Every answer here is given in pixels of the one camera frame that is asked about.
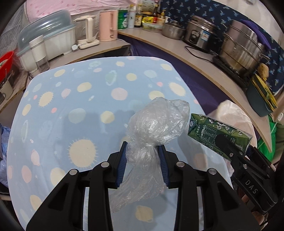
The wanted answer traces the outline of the right hand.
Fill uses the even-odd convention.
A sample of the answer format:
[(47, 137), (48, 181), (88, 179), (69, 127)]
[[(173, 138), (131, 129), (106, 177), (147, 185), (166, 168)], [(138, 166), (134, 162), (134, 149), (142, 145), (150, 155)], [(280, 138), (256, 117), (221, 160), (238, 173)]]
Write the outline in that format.
[(255, 205), (252, 203), (252, 201), (249, 199), (249, 197), (246, 194), (242, 197), (242, 201), (249, 208), (252, 215), (254, 216), (258, 224), (260, 225), (260, 230), (263, 230), (264, 227), (267, 225), (268, 214), (263, 215), (260, 212), (256, 211)]

